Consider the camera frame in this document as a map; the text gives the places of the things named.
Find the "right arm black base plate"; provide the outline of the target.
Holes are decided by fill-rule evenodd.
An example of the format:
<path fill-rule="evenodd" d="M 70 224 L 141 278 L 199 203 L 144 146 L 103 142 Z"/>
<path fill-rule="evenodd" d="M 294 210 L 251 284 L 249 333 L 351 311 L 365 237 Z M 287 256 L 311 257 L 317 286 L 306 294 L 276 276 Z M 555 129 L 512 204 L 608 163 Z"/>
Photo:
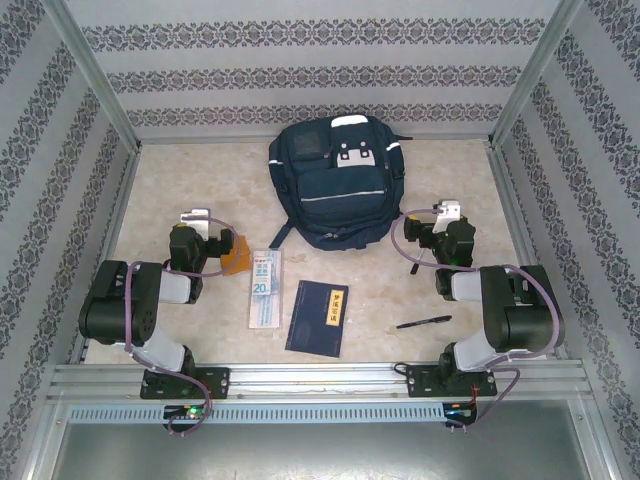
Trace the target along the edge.
<path fill-rule="evenodd" d="M 487 372 L 446 371 L 436 365 L 409 365 L 407 389 L 416 398 L 495 397 L 495 379 Z"/>

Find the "aluminium side frame rail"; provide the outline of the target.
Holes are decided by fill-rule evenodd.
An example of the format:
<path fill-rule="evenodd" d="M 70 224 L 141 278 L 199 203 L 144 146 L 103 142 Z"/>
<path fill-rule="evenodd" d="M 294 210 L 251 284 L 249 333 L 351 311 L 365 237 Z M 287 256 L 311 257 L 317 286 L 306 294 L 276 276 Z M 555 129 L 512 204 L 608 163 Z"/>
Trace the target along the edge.
<path fill-rule="evenodd" d="M 106 230 L 102 237 L 101 249 L 95 259 L 93 270 L 88 277 L 88 282 L 86 284 L 85 291 L 83 292 L 80 306 L 83 306 L 84 304 L 85 298 L 91 289 L 101 263 L 104 260 L 110 259 L 115 252 L 141 153 L 142 147 L 139 146 L 137 151 L 129 156 L 126 169 L 122 172 L 117 190 L 117 197 L 114 199 L 111 206 Z M 85 351 L 87 349 L 87 341 L 84 340 L 83 336 L 79 332 L 78 322 L 75 322 L 74 326 L 76 329 L 74 330 L 70 350 L 68 351 L 67 358 L 64 361 L 65 364 L 83 363 L 86 357 Z"/>
<path fill-rule="evenodd" d="M 489 141 L 485 143 L 485 149 L 518 263 L 537 264 L 538 256 L 526 228 L 504 158 Z"/>

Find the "navy blue backpack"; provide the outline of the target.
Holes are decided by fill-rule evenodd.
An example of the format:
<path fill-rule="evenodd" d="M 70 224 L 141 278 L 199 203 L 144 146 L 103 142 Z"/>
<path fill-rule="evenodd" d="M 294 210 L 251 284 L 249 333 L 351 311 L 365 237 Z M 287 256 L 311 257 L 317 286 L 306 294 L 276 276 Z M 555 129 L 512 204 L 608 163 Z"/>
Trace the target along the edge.
<path fill-rule="evenodd" d="M 318 118 L 284 128 L 269 145 L 269 172 L 291 230 L 323 251 L 363 249 L 401 215 L 404 138 L 374 116 Z"/>

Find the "black pen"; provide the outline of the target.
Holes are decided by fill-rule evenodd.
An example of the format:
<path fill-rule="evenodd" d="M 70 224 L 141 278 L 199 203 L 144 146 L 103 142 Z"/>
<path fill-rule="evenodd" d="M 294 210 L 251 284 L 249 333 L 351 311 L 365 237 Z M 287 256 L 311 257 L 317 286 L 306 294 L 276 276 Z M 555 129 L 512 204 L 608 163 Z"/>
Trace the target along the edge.
<path fill-rule="evenodd" d="M 412 327 L 417 327 L 417 326 L 422 326 L 422 325 L 428 325 L 428 324 L 445 323 L 445 322 L 450 321 L 451 319 L 452 319 L 451 315 L 437 316 L 437 317 L 433 317 L 433 318 L 428 318 L 428 319 L 423 319 L 423 320 L 403 323 L 403 324 L 397 325 L 396 329 L 400 330 L 400 329 L 407 329 L 407 328 L 412 328 Z"/>

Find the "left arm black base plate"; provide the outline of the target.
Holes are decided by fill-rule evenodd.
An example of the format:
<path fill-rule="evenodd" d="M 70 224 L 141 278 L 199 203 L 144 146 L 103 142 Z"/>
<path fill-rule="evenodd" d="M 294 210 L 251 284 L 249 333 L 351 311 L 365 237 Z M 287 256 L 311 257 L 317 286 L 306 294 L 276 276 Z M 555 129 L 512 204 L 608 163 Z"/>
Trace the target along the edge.
<path fill-rule="evenodd" d="M 227 398 L 230 384 L 229 368 L 197 367 L 195 379 L 207 387 L 211 399 Z M 205 396 L 202 389 L 192 381 L 177 378 L 175 375 L 145 370 L 140 398 L 143 400 L 204 400 Z"/>

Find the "clear ruler stationery pack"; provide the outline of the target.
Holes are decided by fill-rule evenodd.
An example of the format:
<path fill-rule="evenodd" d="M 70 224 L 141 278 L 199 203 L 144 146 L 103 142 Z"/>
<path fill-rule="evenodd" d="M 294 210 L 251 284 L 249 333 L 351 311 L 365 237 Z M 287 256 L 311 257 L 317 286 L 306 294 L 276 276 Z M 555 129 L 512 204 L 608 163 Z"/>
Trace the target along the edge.
<path fill-rule="evenodd" d="M 252 254 L 249 320 L 251 329 L 278 329 L 282 311 L 282 255 L 280 250 Z"/>

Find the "aluminium frame post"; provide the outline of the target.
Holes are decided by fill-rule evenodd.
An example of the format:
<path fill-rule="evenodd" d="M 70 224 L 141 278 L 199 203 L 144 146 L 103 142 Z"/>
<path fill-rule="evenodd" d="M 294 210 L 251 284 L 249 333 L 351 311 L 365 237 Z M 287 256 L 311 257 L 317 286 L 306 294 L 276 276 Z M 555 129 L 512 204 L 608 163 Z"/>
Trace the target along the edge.
<path fill-rule="evenodd" d="M 73 17 L 65 0 L 40 0 L 62 40 L 67 45 L 77 66 L 93 90 L 109 121 L 129 152 L 137 152 L 140 140 L 134 127 L 112 88 L 107 75 L 99 65 L 88 40 Z"/>
<path fill-rule="evenodd" d="M 559 42 L 583 4 L 584 0 L 559 0 L 494 129 L 488 136 L 486 146 L 489 149 L 495 150 L 505 140 Z"/>

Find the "navy notebook yellow label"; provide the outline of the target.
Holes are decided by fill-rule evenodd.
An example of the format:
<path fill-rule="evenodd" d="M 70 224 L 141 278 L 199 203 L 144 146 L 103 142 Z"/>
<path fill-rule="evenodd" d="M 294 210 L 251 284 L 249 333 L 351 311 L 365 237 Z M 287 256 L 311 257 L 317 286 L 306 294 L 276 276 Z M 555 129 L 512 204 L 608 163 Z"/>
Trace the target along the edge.
<path fill-rule="evenodd" d="M 301 280 L 285 349 L 339 358 L 349 287 Z"/>

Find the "aluminium rear frame bar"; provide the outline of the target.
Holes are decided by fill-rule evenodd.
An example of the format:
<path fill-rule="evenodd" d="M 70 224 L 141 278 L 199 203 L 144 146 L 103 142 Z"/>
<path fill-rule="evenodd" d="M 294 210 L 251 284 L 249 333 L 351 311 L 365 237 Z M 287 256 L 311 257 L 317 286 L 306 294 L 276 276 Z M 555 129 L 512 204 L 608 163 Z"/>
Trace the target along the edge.
<path fill-rule="evenodd" d="M 414 140 L 481 140 L 488 142 L 489 134 L 480 133 L 410 133 L 407 137 Z M 147 145 L 201 145 L 230 143 L 270 143 L 276 138 L 272 135 L 240 135 L 240 136 L 193 136 L 193 137 L 157 137 L 141 139 L 142 146 Z"/>

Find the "grey metal panel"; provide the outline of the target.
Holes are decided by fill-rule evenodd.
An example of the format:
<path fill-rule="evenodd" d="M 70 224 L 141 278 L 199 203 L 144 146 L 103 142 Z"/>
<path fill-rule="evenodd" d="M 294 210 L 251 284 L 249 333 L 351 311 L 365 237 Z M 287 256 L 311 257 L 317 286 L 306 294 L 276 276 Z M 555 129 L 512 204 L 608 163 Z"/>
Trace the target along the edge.
<path fill-rule="evenodd" d="M 73 425 L 54 480 L 591 480 L 575 440 L 438 424 Z"/>

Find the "orange sticky note pad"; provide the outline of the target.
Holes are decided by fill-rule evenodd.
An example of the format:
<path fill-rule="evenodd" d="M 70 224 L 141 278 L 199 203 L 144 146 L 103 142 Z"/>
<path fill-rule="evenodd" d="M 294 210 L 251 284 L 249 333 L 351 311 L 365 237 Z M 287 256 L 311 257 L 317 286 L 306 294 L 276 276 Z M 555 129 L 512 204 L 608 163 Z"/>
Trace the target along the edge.
<path fill-rule="evenodd" d="M 239 235 L 233 242 L 231 251 L 220 258 L 224 276 L 231 276 L 251 269 L 251 250 L 246 237 Z"/>

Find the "aluminium mounting rail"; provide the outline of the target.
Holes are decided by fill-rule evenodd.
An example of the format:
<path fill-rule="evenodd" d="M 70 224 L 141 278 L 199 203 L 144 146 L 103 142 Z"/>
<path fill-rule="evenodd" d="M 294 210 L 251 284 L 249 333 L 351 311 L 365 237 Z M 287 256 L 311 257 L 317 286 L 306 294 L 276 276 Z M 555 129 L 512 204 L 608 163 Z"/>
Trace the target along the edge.
<path fill-rule="evenodd" d="M 511 364 L 521 377 L 509 400 L 593 399 L 579 360 Z M 390 363 L 231 364 L 227 401 L 245 403 L 400 402 L 407 381 Z M 70 403 L 139 403 L 143 368 L 136 365 L 57 366 L 46 399 Z"/>

